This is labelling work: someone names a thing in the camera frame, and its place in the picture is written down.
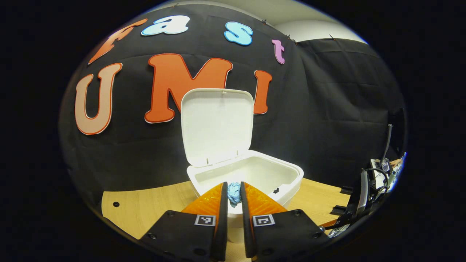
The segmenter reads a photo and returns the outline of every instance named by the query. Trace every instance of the blue crumpled cloth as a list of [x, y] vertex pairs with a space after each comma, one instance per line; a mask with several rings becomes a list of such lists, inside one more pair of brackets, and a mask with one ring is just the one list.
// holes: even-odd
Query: blue crumpled cloth
[[236, 207], [241, 203], [241, 184], [238, 182], [233, 182], [228, 185], [227, 188], [228, 199], [230, 200], [230, 205]]

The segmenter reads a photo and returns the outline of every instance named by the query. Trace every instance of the box lid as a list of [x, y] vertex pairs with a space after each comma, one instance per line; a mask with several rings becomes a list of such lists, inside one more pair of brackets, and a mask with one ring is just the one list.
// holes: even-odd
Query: box lid
[[201, 167], [235, 158], [251, 146], [254, 100], [246, 91], [199, 88], [181, 101], [188, 162]]

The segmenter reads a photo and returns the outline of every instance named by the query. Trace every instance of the wooden tabletop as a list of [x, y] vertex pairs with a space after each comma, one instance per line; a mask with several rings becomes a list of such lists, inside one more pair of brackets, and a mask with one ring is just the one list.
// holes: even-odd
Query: wooden tabletop
[[[315, 224], [337, 219], [330, 212], [335, 205], [346, 206], [349, 195], [340, 188], [303, 179], [288, 210], [302, 209]], [[103, 192], [102, 214], [123, 231], [140, 239], [167, 210], [181, 211], [196, 199], [191, 183], [183, 182], [152, 189]], [[226, 261], [251, 261], [246, 258], [244, 244], [228, 242]]]

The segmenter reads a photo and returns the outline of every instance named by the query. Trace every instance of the ceiling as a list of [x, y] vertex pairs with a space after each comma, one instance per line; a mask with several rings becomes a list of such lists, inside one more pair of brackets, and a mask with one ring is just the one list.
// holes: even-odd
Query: ceiling
[[[171, 0], [157, 6], [154, 9], [164, 8], [166, 6], [182, 4], [190, 0]], [[207, 0], [208, 2], [217, 2], [242, 9], [255, 17], [267, 19], [267, 23], [272, 26], [300, 20], [319, 20], [339, 23], [330, 16], [313, 9], [310, 6], [294, 0]]]

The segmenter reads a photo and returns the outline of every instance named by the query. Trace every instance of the black backdrop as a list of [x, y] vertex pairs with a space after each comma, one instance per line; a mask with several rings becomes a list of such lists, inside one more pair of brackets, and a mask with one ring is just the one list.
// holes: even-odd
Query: black backdrop
[[[189, 16], [189, 29], [181, 34], [141, 35], [153, 21], [171, 15]], [[250, 149], [297, 164], [305, 178], [334, 186], [351, 186], [360, 168], [370, 158], [380, 157], [388, 112], [404, 106], [393, 75], [365, 43], [319, 39], [296, 45], [253, 17], [211, 5], [167, 7], [137, 16], [124, 26], [144, 18], [148, 21], [116, 41], [107, 54], [87, 64], [100, 43], [85, 57], [62, 101], [62, 151], [78, 189], [93, 205], [98, 205], [104, 190], [138, 190], [188, 180], [180, 113], [172, 97], [173, 120], [148, 124], [143, 119], [150, 109], [154, 74], [148, 60], [157, 54], [181, 54], [192, 76], [208, 59], [226, 59], [233, 64], [226, 88], [252, 96], [254, 71], [270, 73], [268, 111], [254, 116]], [[227, 41], [223, 32], [229, 21], [252, 28], [252, 44]], [[272, 39], [285, 48], [283, 65], [275, 59]], [[75, 123], [76, 84], [116, 62], [123, 69], [115, 76], [111, 122], [102, 133], [86, 136]], [[88, 88], [89, 116], [97, 114], [99, 84], [95, 78]]]
[[[62, 162], [56, 123], [64, 87], [82, 58], [109, 32], [155, 4], [85, 0], [5, 4], [8, 23], [4, 27], [7, 38], [3, 40], [2, 66], [5, 83], [10, 86], [4, 88], [2, 105], [3, 117], [15, 124], [3, 129], [8, 152], [3, 169], [3, 188], [8, 194], [3, 201], [7, 259], [153, 259], [150, 252], [120, 236], [85, 206]], [[455, 179], [438, 179], [435, 172], [442, 168], [442, 174], [448, 175], [448, 165], [440, 165], [445, 160], [442, 152], [459, 152], [460, 143], [436, 147], [438, 143], [430, 139], [427, 144], [426, 137], [429, 131], [434, 131], [434, 138], [447, 129], [461, 131], [449, 128], [449, 123], [457, 121], [452, 119], [456, 115], [444, 112], [462, 105], [454, 99], [458, 98], [454, 87], [459, 82], [449, 85], [444, 75], [449, 58], [457, 57], [457, 53], [450, 53], [451, 48], [460, 44], [457, 33], [449, 32], [448, 23], [461, 17], [461, 8], [443, 2], [419, 5], [405, 0], [316, 0], [311, 4], [360, 33], [383, 57], [400, 82], [413, 127], [404, 175], [392, 196], [335, 249], [324, 252], [323, 259], [452, 260], [461, 250], [454, 234], [459, 228], [454, 223], [457, 206], [451, 201], [460, 187], [448, 187], [448, 197], [436, 193]], [[427, 163], [436, 165], [426, 168]], [[444, 222], [433, 221], [436, 214], [441, 214]]]

